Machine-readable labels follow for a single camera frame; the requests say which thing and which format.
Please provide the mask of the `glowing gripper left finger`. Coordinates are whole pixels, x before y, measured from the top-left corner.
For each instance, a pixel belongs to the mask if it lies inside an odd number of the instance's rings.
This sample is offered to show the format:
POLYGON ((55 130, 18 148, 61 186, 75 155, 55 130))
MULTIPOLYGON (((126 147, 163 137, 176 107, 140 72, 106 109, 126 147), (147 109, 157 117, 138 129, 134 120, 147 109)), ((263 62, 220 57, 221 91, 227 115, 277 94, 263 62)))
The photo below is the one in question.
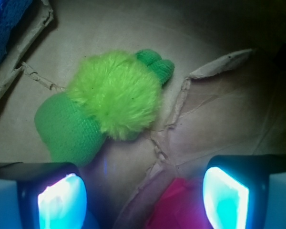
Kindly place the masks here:
POLYGON ((87 191, 72 163, 0 163, 0 229, 81 229, 87 191))

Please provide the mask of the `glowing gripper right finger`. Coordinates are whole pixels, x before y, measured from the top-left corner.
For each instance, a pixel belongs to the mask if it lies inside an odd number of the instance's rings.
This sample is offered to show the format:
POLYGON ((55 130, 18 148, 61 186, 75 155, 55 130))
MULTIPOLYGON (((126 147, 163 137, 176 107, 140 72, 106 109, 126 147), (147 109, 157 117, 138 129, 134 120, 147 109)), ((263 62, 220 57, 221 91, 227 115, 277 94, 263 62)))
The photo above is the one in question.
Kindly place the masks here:
POLYGON ((214 156, 203 202, 214 229, 286 229, 286 155, 214 156))

